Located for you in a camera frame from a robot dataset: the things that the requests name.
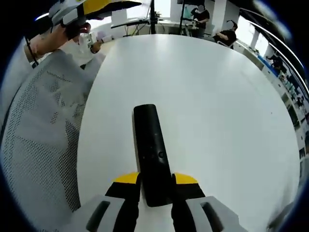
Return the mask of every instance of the hand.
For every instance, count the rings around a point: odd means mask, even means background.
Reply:
[[[88,33],[90,28],[89,23],[85,23],[80,28],[80,33]],[[30,41],[30,48],[36,58],[44,56],[46,53],[54,52],[68,41],[68,37],[65,33],[65,28],[60,24],[53,28],[53,32],[46,35],[45,38],[36,36],[35,40]],[[25,46],[25,53],[29,61],[33,60],[33,57]]]
[[[101,45],[102,45],[102,42],[101,41],[97,41],[95,42],[92,47],[91,47],[91,52],[92,53],[97,53],[100,49],[101,49]]]

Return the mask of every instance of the person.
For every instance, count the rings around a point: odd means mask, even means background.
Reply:
[[[301,107],[304,105],[304,96],[301,97],[297,97],[297,101],[296,101],[298,107]]]
[[[59,49],[68,42],[65,28],[61,25],[55,26],[53,31],[44,38],[36,36],[30,40],[30,45],[25,44],[25,40],[19,44],[12,56],[11,62],[5,72],[0,89],[0,129],[2,130],[5,115],[10,108],[16,92],[28,75],[33,70],[30,62],[39,59],[45,54]],[[80,27],[80,33],[87,32],[87,24]]]
[[[197,22],[198,29],[192,30],[192,37],[204,38],[204,32],[206,29],[206,23],[209,21],[210,14],[205,6],[199,5],[191,11],[193,19]]]
[[[224,43],[226,46],[230,46],[233,42],[236,41],[237,37],[235,31],[237,30],[238,25],[233,20],[229,21],[233,23],[232,29],[223,30],[221,32],[216,33],[215,36],[213,36],[214,42],[217,43],[218,41],[220,41]]]
[[[88,23],[85,34],[88,34],[90,30],[91,25]],[[85,69],[87,63],[94,58],[94,54],[100,51],[102,44],[103,41],[96,41],[89,47],[87,44],[87,38],[78,34],[68,43],[61,46],[60,49],[67,54],[71,54],[78,66]]]
[[[271,66],[274,68],[277,74],[279,74],[282,71],[282,69],[285,69],[283,66],[283,61],[280,57],[272,55],[271,57],[266,56],[266,59],[273,61]]]

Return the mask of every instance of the desk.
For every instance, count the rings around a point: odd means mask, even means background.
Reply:
[[[157,34],[175,34],[179,33],[179,25],[180,22],[170,21],[170,20],[162,20],[158,21],[155,25],[155,30]],[[149,34],[150,25],[146,25],[143,29],[139,31],[139,35]],[[191,22],[183,21],[182,30],[186,31],[186,34],[189,35],[189,30],[197,29]]]
[[[170,27],[170,28],[179,28],[180,22],[174,22],[174,21],[170,21],[170,20],[162,20],[162,21],[158,21],[157,27],[159,28],[160,26],[164,26],[164,27]],[[189,29],[198,29],[197,27],[193,27],[192,26],[192,22],[184,20],[183,21],[183,28],[185,27],[189,27]],[[207,23],[206,25],[206,30],[205,33],[208,35],[212,35],[214,29],[214,25]]]
[[[273,85],[273,87],[276,89],[280,97],[283,97],[284,94],[287,95],[287,101],[282,100],[285,102],[285,105],[291,105],[296,114],[299,121],[299,124],[301,125],[301,121],[305,118],[305,114],[302,110],[299,110],[298,107],[295,105],[295,103],[292,101],[291,94],[284,86],[284,83],[274,74],[274,70],[271,68],[271,66],[267,63],[266,60],[261,60],[260,56],[257,55],[254,51],[252,51],[248,46],[243,45],[241,42],[236,41],[235,43],[235,50],[245,55],[249,60],[252,61],[265,75],[265,77],[270,81],[270,83]]]
[[[245,56],[177,35],[122,38],[93,83],[78,145],[81,204],[137,170],[132,113],[157,107],[172,172],[199,181],[251,232],[294,200],[299,153],[288,112]],[[136,232],[174,231],[171,205],[140,201]]]

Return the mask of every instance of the robotic arm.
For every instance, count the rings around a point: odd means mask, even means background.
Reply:
[[[105,196],[74,212],[63,231],[134,232],[143,182],[149,207],[173,205],[175,232],[246,232],[233,211],[214,197],[205,197],[197,180],[170,173],[155,105],[135,107],[134,122],[140,173],[115,179]]]
[[[34,22],[26,38],[30,40],[38,34],[49,33],[52,27],[61,24],[66,28],[66,35],[70,40],[79,33],[86,20],[102,20],[111,16],[113,11],[138,5],[141,3],[135,0],[59,0],[50,8],[47,16]]]

